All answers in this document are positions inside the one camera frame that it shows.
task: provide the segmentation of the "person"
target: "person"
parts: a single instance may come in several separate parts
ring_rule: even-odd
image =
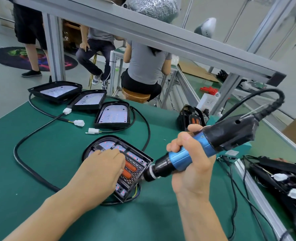
[[[227,241],[209,202],[215,157],[207,158],[200,143],[192,137],[192,132],[201,128],[200,125],[189,125],[190,133],[179,133],[178,138],[167,145],[167,151],[174,152],[184,146],[192,158],[184,172],[173,174],[172,188],[177,197],[186,241]],[[79,217],[114,192],[124,167],[125,156],[119,150],[95,151],[81,164],[67,186],[47,198],[4,241],[59,240]]]
[[[22,77],[42,76],[39,69],[38,53],[35,47],[36,39],[39,41],[41,49],[46,54],[48,64],[49,57],[47,51],[46,36],[43,28],[42,12],[25,7],[19,4],[13,4],[14,31],[18,42],[24,43],[26,52],[31,64],[31,70],[24,72]]]
[[[158,96],[162,87],[158,78],[170,74],[171,53],[127,40],[124,62],[129,68],[121,75],[121,86],[132,92],[150,94],[148,101]]]
[[[126,0],[111,0],[118,6],[125,3]],[[78,62],[84,66],[91,74],[94,75],[92,80],[93,85],[97,85],[102,81],[102,89],[106,90],[108,87],[108,80],[110,79],[110,52],[115,50],[114,40],[124,40],[121,37],[103,32],[95,28],[89,28],[85,25],[80,25],[82,43],[78,49],[76,56]],[[89,59],[93,57],[98,51],[102,52],[106,59],[105,69],[102,72]]]

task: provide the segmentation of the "power outlet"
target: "power outlet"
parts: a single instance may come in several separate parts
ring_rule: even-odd
[[[203,94],[201,100],[199,101],[197,108],[200,109],[201,111],[208,109],[209,111],[212,110],[214,105],[216,104],[218,100],[218,97],[215,95],[210,95],[210,94]]]

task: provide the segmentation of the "round rug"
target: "round rug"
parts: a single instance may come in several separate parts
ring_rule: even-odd
[[[47,57],[42,49],[37,48],[40,71],[49,71]],[[3,47],[0,48],[0,63],[9,67],[31,70],[29,58],[25,47]],[[70,56],[65,55],[66,70],[73,69],[78,62]]]

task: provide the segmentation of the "black shoe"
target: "black shoe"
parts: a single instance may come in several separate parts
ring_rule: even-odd
[[[21,74],[21,76],[24,78],[28,78],[28,77],[42,76],[42,73],[40,71],[30,70],[29,72],[24,72],[23,74]]]

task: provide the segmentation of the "gray t-shirt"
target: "gray t-shirt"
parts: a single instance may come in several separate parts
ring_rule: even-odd
[[[129,76],[146,85],[154,85],[160,76],[165,60],[171,60],[171,53],[161,51],[156,52],[154,56],[146,45],[131,40],[127,40],[127,43],[131,45]]]
[[[107,41],[110,41],[112,44],[115,40],[112,34],[103,32],[95,28],[89,28],[88,39],[107,40]]]

